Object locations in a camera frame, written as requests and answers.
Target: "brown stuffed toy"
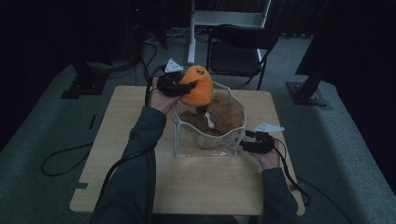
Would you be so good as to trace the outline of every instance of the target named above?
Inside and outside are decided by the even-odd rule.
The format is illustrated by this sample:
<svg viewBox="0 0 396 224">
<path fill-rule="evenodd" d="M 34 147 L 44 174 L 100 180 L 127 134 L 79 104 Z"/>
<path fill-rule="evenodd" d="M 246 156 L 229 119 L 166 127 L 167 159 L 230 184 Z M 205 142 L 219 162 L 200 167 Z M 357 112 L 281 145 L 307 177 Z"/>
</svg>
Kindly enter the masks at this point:
<svg viewBox="0 0 396 224">
<path fill-rule="evenodd" d="M 193 65 L 187 71 L 179 84 L 189 84 L 196 81 L 196 87 L 189 94 L 183 95 L 180 101 L 185 105 L 202 106 L 210 103 L 213 91 L 212 76 L 201 65 Z"/>
<path fill-rule="evenodd" d="M 242 126 L 244 107 L 227 93 L 215 92 L 210 104 L 199 106 L 196 113 L 185 111 L 180 115 L 184 122 L 202 133 L 222 136 Z"/>
</svg>

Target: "person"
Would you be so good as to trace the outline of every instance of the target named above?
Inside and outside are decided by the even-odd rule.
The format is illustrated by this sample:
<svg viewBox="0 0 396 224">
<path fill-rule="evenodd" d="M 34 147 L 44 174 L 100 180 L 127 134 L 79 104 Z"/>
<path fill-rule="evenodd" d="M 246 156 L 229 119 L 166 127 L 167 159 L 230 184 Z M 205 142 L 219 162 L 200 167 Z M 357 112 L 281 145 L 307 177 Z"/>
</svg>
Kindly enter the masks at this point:
<svg viewBox="0 0 396 224">
<path fill-rule="evenodd" d="M 157 81 L 157 78 L 152 81 L 148 105 L 143 106 L 135 126 L 130 131 L 122 157 L 155 148 L 163 135 L 166 114 L 179 97 L 166 97 L 155 90 Z M 258 158 L 263 169 L 265 223 L 296 223 L 297 203 L 279 168 L 279 157 L 274 151 L 254 156 Z M 95 206 L 90 223 L 152 223 L 155 184 L 155 151 L 149 150 L 116 169 L 107 182 L 102 198 Z"/>
</svg>

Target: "black chair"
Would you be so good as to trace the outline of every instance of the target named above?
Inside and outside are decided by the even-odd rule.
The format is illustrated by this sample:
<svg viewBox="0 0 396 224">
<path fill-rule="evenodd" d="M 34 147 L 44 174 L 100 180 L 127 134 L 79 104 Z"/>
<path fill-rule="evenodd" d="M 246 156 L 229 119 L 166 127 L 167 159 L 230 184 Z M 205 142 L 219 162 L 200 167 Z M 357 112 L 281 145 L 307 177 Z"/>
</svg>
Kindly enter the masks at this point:
<svg viewBox="0 0 396 224">
<path fill-rule="evenodd" d="M 260 74 L 260 90 L 267 57 L 278 40 L 270 29 L 222 24 L 209 28 L 206 69 L 211 75 L 249 77 Z M 260 58 L 258 49 L 264 49 Z"/>
</svg>

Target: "clear plastic container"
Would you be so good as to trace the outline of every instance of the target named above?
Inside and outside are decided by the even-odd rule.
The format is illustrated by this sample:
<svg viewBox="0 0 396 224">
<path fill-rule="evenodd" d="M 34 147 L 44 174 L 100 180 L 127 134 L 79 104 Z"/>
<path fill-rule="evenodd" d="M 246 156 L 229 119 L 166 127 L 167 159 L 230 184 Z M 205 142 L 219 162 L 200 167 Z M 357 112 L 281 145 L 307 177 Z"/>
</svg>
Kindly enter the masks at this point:
<svg viewBox="0 0 396 224">
<path fill-rule="evenodd" d="M 230 96 L 236 99 L 230 88 L 217 82 L 213 82 L 213 87 L 213 92 L 228 92 Z M 222 136 L 212 136 L 202 133 L 188 122 L 184 122 L 180 119 L 180 114 L 187 110 L 195 113 L 194 106 L 184 105 L 181 102 L 173 107 L 173 118 L 175 122 L 175 157 L 237 156 L 239 143 L 245 136 L 245 112 L 240 127 Z"/>
</svg>

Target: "wooden table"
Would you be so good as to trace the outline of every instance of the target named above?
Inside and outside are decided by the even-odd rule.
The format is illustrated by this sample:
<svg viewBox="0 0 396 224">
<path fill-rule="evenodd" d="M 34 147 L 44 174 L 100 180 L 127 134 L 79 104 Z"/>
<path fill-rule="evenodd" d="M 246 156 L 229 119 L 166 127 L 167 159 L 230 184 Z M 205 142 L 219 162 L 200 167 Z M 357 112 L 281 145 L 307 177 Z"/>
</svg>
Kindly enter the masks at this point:
<svg viewBox="0 0 396 224">
<path fill-rule="evenodd" d="M 106 173 L 120 159 L 129 131 L 140 115 L 145 89 L 136 86 L 115 89 L 79 180 L 79 184 L 85 184 L 86 188 L 77 188 L 70 203 L 73 211 L 93 211 Z M 248 130 L 253 131 L 262 122 L 280 125 L 268 91 L 233 90 L 233 94 L 245 107 Z M 237 157 L 175 158 L 174 129 L 169 114 L 163 137 L 155 149 L 157 188 L 154 213 L 262 214 L 262 168 L 256 158 L 242 148 Z M 282 132 L 271 135 L 285 142 Z M 295 179 L 289 154 L 287 163 Z M 299 205 L 297 214 L 302 215 L 305 211 L 302 196 L 297 190 L 292 194 Z"/>
</svg>

